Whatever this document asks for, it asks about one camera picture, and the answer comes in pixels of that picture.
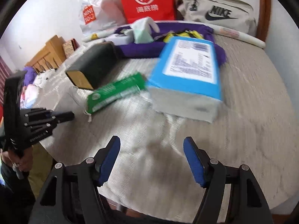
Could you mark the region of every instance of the human hand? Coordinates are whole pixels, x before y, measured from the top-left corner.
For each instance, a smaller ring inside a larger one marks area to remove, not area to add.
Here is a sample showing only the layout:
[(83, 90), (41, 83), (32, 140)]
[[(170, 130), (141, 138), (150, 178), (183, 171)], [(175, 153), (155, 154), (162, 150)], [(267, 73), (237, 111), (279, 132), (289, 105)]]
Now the human hand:
[(15, 163), (19, 165), (19, 170), (24, 172), (29, 172), (32, 169), (33, 166), (33, 147), (29, 147), (24, 150), (24, 156), (22, 158), (19, 158), (18, 155), (15, 154), (14, 151), (8, 150), (3, 152), (1, 149), (1, 158), (2, 161), (9, 167), (12, 167)]

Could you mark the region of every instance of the striped curtain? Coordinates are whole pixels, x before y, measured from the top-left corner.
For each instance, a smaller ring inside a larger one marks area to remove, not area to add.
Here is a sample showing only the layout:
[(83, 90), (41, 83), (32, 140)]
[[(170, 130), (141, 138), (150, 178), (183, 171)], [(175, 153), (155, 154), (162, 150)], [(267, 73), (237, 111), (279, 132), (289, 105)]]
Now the striped curtain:
[(3, 105), (5, 79), (8, 78), (8, 76), (11, 74), (12, 74), (11, 70), (8, 68), (8, 66), (5, 64), (5, 62), (0, 56), (0, 104), (1, 105)]

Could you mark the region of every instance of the blue gripper pad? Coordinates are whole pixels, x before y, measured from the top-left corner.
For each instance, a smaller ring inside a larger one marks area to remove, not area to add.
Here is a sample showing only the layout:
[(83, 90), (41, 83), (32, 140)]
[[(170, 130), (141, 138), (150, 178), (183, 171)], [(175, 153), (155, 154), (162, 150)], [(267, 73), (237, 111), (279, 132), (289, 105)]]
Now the blue gripper pad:
[(112, 168), (114, 166), (114, 163), (116, 161), (120, 149), (121, 149), (121, 140), (118, 137), (116, 137), (106, 158), (104, 159), (103, 163), (100, 166), (100, 177), (98, 179), (100, 186), (102, 186), (105, 182), (108, 181), (108, 178), (110, 176), (110, 173), (112, 171)]
[(203, 187), (206, 183), (204, 180), (204, 167), (202, 166), (191, 142), (186, 138), (183, 143), (184, 153), (193, 173), (195, 182)]

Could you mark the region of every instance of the white cloth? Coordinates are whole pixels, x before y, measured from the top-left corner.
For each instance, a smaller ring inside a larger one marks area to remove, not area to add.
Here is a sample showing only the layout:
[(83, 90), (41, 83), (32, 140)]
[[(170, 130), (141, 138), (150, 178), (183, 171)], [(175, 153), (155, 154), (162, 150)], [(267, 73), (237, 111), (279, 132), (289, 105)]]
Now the white cloth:
[(50, 79), (51, 77), (53, 77), (54, 74), (55, 74), (54, 69), (49, 69), (45, 72), (42, 72), (41, 74), (36, 76), (36, 78), (33, 82), (33, 85), (43, 88), (46, 85), (47, 80)]
[(33, 84), (29, 84), (26, 87), (26, 90), (24, 92), (24, 100), (21, 100), (20, 102), (20, 108), (21, 109), (30, 109), (32, 108), (32, 105), (35, 103), (38, 94), (39, 94), (39, 87), (34, 86)]
[(146, 44), (154, 41), (151, 36), (151, 27), (156, 33), (160, 32), (160, 28), (150, 17), (138, 19), (130, 27), (134, 32), (135, 44)]

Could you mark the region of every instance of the screw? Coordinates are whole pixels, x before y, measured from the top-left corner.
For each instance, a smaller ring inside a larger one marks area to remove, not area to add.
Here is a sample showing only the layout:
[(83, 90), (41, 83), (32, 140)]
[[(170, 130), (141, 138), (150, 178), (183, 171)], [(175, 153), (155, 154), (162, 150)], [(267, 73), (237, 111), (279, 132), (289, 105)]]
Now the screw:
[(61, 168), (61, 167), (62, 167), (62, 163), (61, 162), (55, 164), (55, 168), (56, 169)]
[(86, 159), (86, 163), (93, 163), (95, 160), (92, 157)]
[(249, 167), (248, 167), (247, 165), (243, 164), (243, 165), (242, 165), (242, 169), (245, 170), (245, 171), (248, 171), (248, 170), (249, 170)]
[(215, 159), (215, 158), (212, 158), (212, 159), (210, 160), (210, 163), (216, 165), (216, 164), (218, 164), (218, 160)]

